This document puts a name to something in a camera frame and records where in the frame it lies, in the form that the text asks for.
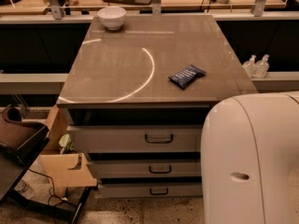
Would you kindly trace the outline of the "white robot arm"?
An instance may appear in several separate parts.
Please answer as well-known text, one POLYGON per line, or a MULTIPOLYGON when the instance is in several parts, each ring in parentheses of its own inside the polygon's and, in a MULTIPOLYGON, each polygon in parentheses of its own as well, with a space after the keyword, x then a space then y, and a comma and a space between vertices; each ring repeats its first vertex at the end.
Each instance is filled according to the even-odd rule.
POLYGON ((292 224, 289 174, 299 166, 299 92, 228 98, 201 137, 205 224, 292 224))

